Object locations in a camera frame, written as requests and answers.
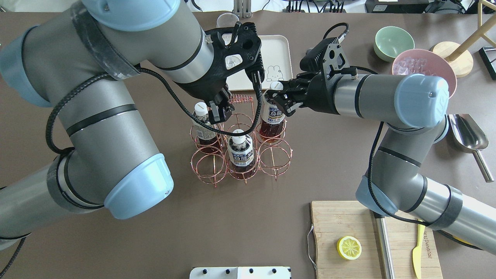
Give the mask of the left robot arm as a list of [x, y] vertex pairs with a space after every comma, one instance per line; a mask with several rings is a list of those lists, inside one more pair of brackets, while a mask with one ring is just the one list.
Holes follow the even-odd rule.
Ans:
[[182, 0], [79, 0], [5, 46], [4, 81], [53, 109], [45, 136], [57, 157], [1, 189], [1, 249], [71, 214], [129, 219], [163, 201], [174, 182], [124, 80], [162, 78], [147, 60], [225, 122], [228, 76], [245, 70], [262, 91], [261, 44], [252, 22], [204, 31]]

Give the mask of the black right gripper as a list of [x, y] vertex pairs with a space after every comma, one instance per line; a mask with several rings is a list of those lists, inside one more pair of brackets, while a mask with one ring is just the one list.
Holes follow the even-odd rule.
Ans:
[[276, 106], [285, 116], [298, 108], [335, 115], [358, 115], [358, 69], [350, 66], [341, 39], [323, 39], [300, 61], [303, 73], [273, 81], [266, 97], [276, 92]]

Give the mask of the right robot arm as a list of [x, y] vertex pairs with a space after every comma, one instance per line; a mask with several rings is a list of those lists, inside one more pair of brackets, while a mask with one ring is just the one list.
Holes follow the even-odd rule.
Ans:
[[419, 173], [432, 145], [448, 131], [448, 83], [437, 76], [358, 74], [341, 47], [327, 38], [300, 62], [303, 71], [268, 95], [286, 115], [296, 108], [374, 119], [388, 130], [372, 149], [356, 199], [386, 217], [413, 222], [495, 253], [495, 208]]

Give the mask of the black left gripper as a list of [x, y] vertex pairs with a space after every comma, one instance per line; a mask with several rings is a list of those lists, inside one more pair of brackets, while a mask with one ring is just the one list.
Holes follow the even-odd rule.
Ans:
[[205, 74], [197, 81], [183, 83], [182, 89], [209, 104], [209, 122], [215, 125], [228, 120], [234, 111], [233, 94], [227, 86], [229, 76], [245, 71], [252, 83], [262, 84], [265, 77], [262, 40], [253, 22], [237, 22], [233, 27], [215, 28], [205, 33], [207, 46], [213, 48], [213, 61], [207, 64]]

